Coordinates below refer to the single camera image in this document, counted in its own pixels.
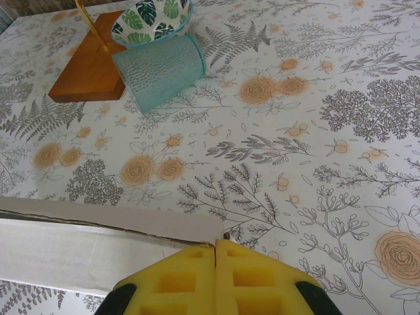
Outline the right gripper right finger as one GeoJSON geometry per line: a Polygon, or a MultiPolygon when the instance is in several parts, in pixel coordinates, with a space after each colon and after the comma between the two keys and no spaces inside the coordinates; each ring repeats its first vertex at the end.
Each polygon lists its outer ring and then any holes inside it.
{"type": "Polygon", "coordinates": [[[307,273],[229,240],[215,246],[216,314],[331,314],[307,273]]]}

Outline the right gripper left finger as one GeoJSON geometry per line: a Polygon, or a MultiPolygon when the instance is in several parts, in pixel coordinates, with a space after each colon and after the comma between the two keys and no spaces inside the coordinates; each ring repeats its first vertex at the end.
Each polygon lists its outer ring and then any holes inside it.
{"type": "Polygon", "coordinates": [[[119,281],[99,314],[215,314],[215,249],[191,246],[119,281]]]}

